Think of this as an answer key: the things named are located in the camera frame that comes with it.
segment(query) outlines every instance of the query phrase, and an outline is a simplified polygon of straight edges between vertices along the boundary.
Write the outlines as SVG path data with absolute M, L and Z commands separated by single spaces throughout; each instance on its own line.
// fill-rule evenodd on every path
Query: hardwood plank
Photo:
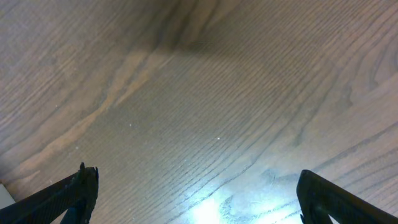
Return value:
M 20 200 L 84 161 L 93 223 L 299 223 L 312 169 L 398 215 L 397 22 L 384 0 L 5 0 L 0 180 Z

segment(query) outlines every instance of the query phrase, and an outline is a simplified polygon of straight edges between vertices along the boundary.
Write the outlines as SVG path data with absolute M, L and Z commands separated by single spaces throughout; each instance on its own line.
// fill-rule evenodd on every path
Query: white object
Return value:
M 8 193 L 3 184 L 0 184 L 0 209 L 12 205 L 13 203 L 15 203 L 15 201 L 12 199 L 10 193 Z

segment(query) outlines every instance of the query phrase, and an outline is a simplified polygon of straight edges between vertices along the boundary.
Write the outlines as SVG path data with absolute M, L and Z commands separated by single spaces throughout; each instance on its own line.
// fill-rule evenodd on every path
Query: wood grain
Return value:
M 300 223 L 311 169 L 398 215 L 397 35 L 386 0 L 3 0 L 0 180 L 84 161 L 92 223 Z

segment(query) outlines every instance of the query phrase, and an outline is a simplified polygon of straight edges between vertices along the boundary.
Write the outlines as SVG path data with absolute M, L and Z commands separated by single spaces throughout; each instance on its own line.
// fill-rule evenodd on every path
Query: wooden floor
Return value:
M 300 223 L 311 169 L 398 215 L 395 0 L 2 0 L 0 180 L 99 168 L 92 223 Z

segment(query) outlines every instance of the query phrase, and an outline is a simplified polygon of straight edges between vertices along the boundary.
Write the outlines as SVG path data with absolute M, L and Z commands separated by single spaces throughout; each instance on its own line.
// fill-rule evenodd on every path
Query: black plastic part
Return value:
M 0 210 L 0 223 L 51 223 L 64 211 L 62 224 L 86 224 L 91 218 L 98 196 L 98 169 L 85 167 Z
M 398 218 L 384 212 L 325 180 L 309 170 L 301 172 L 297 197 L 304 224 L 398 223 Z

